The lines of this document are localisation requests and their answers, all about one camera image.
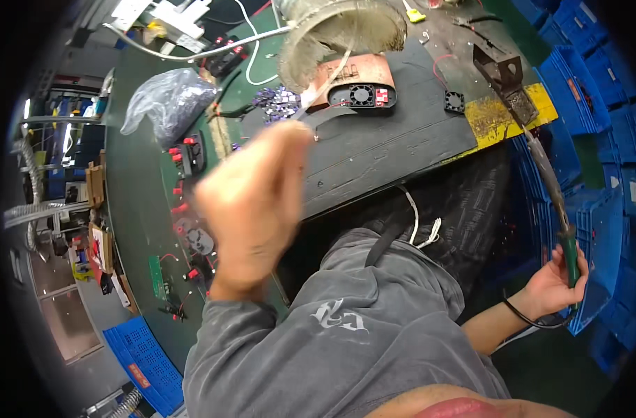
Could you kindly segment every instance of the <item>fluorescent light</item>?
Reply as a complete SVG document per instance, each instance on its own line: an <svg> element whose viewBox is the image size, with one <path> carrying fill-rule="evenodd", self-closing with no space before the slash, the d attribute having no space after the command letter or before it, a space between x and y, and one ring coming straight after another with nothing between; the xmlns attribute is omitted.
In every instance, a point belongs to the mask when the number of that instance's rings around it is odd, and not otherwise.
<svg viewBox="0 0 636 418"><path fill-rule="evenodd" d="M69 151L69 134L71 132L71 123L67 124L67 129L65 129L65 138L64 141L62 142L62 153L66 153L67 151Z"/></svg>

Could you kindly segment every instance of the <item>hand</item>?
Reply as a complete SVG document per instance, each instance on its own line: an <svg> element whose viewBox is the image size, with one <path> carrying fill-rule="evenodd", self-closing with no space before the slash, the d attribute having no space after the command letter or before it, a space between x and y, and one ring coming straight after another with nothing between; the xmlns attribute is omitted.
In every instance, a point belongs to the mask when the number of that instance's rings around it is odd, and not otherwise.
<svg viewBox="0 0 636 418"><path fill-rule="evenodd" d="M583 300L588 282L588 261L578 247L578 270L580 278L574 288L569 287L569 272L564 261L564 250L557 245L552 260L546 263L520 292L508 301L531 320L563 310Z"/></svg>
<svg viewBox="0 0 636 418"><path fill-rule="evenodd" d="M212 299L247 298L290 245L301 219L302 168L311 143L306 125L275 124L197 185L199 211L218 244ZM226 295L219 296L222 290Z"/></svg>

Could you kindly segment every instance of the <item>red wire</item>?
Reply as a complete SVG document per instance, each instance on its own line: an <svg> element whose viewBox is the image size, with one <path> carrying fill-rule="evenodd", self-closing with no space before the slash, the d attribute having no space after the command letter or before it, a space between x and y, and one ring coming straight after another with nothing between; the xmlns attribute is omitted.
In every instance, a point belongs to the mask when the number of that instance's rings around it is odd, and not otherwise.
<svg viewBox="0 0 636 418"><path fill-rule="evenodd" d="M272 3L272 0L269 0L267 3L265 3L264 6L262 6L261 8L258 9L257 12L253 13L251 16L255 16L257 15L259 12L263 11L264 9L266 9L267 7L269 7L269 5Z"/></svg>
<svg viewBox="0 0 636 418"><path fill-rule="evenodd" d="M330 106L327 106L325 109L333 108L333 107L335 107L335 106L341 106L341 105L343 105L343 104L345 104L345 103L350 103L350 102L339 102L339 103L335 103L335 104L332 104L332 105L330 105Z"/></svg>
<svg viewBox="0 0 636 418"><path fill-rule="evenodd" d="M176 255L173 255L172 253L167 253L167 254L163 255L163 256L160 258L160 261L164 260L164 258L165 258L166 256L168 256L168 255L171 255L172 257L174 257L174 260L179 261L179 258L178 258Z"/></svg>
<svg viewBox="0 0 636 418"><path fill-rule="evenodd" d="M434 61L434 65L431 67L431 71L434 72L434 77L436 77L436 79L439 80L441 82L441 84L443 84L443 87L444 87L444 89L446 89L446 91L447 91L446 83L436 73L436 63L438 63L439 61L443 60L444 58L452 57L452 56L454 56L454 55L452 55L452 54L441 55L439 58L436 58L436 61Z"/></svg>
<svg viewBox="0 0 636 418"><path fill-rule="evenodd" d="M179 306L179 313L181 313L181 309L183 309L183 304L185 304L185 300L186 300L186 299L188 299L188 297L189 297L190 295L191 295L191 294L190 294L190 293L188 293L187 295L185 295L185 297L184 297L184 298L183 298L183 300L181 301L181 305Z"/></svg>

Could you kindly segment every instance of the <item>sweatshirt logo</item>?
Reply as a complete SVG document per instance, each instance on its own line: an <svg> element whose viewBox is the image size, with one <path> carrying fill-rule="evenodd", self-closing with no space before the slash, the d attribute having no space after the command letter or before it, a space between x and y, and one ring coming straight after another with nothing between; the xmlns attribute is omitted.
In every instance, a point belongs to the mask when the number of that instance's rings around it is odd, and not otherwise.
<svg viewBox="0 0 636 418"><path fill-rule="evenodd" d="M343 298L334 301L334 306L330 306L329 302L325 302L318 308L316 313L312 313L311 316L318 320L318 323L322 326L322 328L332 328L333 326L339 326L341 328L345 328L350 331L364 330L369 332L364 327L364 321L362 317L354 312L344 312L338 316L332 316L337 313L341 304L343 303Z"/></svg>

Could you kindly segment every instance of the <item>red connector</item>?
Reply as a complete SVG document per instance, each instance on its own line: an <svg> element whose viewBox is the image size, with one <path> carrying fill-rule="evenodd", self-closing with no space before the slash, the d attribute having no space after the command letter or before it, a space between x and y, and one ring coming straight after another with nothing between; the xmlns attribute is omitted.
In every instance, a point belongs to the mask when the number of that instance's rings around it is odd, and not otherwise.
<svg viewBox="0 0 636 418"><path fill-rule="evenodd" d="M187 203L184 203L183 205L179 206L179 207L175 207L174 209L171 210L172 213L181 213L181 212L185 212L187 211L189 208Z"/></svg>

